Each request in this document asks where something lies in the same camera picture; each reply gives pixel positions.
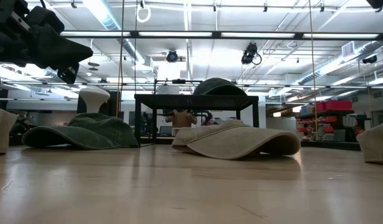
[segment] floor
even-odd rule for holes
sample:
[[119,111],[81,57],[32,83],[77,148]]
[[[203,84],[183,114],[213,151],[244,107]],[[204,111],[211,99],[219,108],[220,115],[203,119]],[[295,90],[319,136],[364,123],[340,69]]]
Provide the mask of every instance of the floor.
[[6,223],[383,223],[383,165],[318,148],[244,161],[170,146],[13,148],[0,156]]

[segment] ceiling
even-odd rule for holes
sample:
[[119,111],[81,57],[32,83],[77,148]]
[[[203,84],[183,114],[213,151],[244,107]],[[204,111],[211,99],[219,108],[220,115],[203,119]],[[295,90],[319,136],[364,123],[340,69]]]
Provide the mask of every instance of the ceiling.
[[[65,24],[65,30],[105,30],[82,1],[75,1],[78,6],[76,9],[71,7],[72,1],[69,0],[44,1]],[[121,21],[122,1],[106,1],[116,19]],[[27,2],[30,8],[40,4],[39,0]],[[320,2],[311,0],[313,32],[383,32],[383,11],[376,13],[366,0],[326,0],[324,12],[316,10],[320,8]],[[192,11],[188,23],[189,30],[216,30],[217,26],[217,30],[228,31],[310,32],[308,0],[269,0],[267,12],[263,12],[264,0],[145,0],[145,4],[151,6],[151,18],[147,22],[136,20],[134,6],[139,5],[139,1],[126,0],[123,28],[124,30],[185,30],[184,3],[191,5],[188,9]],[[213,10],[214,4],[220,9],[217,12]],[[146,16],[146,10],[142,10],[140,17]],[[117,82],[120,61],[118,41],[94,39],[91,44],[90,39],[71,40],[92,46],[94,51],[93,57],[80,63],[77,82],[98,82],[101,78],[107,78],[109,82]],[[242,65],[240,61],[243,51],[251,40],[192,39],[189,41],[192,52],[189,61],[194,80],[221,77],[238,80],[238,83],[259,84],[291,84],[302,73],[312,69],[312,51],[314,63],[317,65],[340,53],[341,47],[348,43],[348,41],[315,41],[312,50],[310,41],[257,40],[255,42],[259,49],[264,46],[260,52],[263,62],[259,66],[252,67]],[[154,60],[154,67],[157,70],[160,65],[167,64],[165,55],[168,50],[177,50],[179,56],[184,58],[183,62],[176,63],[181,71],[180,77],[188,79],[185,39],[131,39],[130,42],[142,55]],[[293,47],[296,47],[296,50],[288,55]],[[90,71],[88,62],[100,64],[98,71]],[[130,57],[123,62],[125,81],[133,82],[136,77],[137,82],[153,82],[152,72],[135,73],[132,69],[133,65]],[[350,72],[344,69],[329,75],[340,79],[350,75]],[[326,82],[326,78],[322,78],[321,82]],[[250,91],[269,90],[270,88],[260,88]]]

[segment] hat brim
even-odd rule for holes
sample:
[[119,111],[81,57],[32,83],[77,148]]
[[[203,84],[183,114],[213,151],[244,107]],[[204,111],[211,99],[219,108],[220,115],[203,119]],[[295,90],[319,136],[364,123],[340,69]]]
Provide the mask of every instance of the hat brim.
[[91,130],[73,126],[36,127],[27,131],[22,143],[30,147],[58,146],[71,144],[84,149],[111,149],[121,147],[113,141]]
[[246,96],[246,92],[236,87],[235,85],[219,85],[216,86],[205,93],[203,95],[232,95],[232,96]]
[[197,152],[216,159],[238,159],[260,152],[289,156],[299,151],[300,140],[288,131],[241,126],[186,144],[174,142],[173,148],[184,152]]

